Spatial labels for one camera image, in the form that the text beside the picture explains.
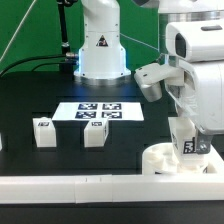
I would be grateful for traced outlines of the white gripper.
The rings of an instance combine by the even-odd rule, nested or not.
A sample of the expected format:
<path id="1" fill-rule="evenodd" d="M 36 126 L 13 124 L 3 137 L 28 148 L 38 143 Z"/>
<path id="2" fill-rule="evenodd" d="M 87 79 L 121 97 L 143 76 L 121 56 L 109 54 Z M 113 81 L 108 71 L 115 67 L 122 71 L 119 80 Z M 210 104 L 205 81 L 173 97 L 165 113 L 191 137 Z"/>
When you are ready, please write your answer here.
<path id="1" fill-rule="evenodd" d="M 224 19 L 171 22 L 166 49 L 184 71 L 179 96 L 167 88 L 195 126 L 197 154 L 210 152 L 212 136 L 224 133 Z"/>

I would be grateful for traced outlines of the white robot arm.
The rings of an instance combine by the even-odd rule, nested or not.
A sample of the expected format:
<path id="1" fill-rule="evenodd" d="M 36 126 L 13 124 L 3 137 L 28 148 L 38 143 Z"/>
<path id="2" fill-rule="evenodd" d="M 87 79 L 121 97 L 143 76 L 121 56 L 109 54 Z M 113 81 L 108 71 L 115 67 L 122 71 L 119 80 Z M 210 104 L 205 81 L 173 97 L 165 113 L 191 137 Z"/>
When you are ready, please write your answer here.
<path id="1" fill-rule="evenodd" d="M 135 72 L 149 101 L 161 98 L 161 84 L 179 116 L 196 128 L 195 150 L 210 151 L 212 138 L 224 133 L 224 0 L 132 0 L 157 12 L 141 16 L 132 33 L 119 25 L 116 0 L 81 0 L 84 43 L 79 49 L 79 82 L 107 85 L 130 75 L 122 38 L 149 45 L 157 61 Z"/>

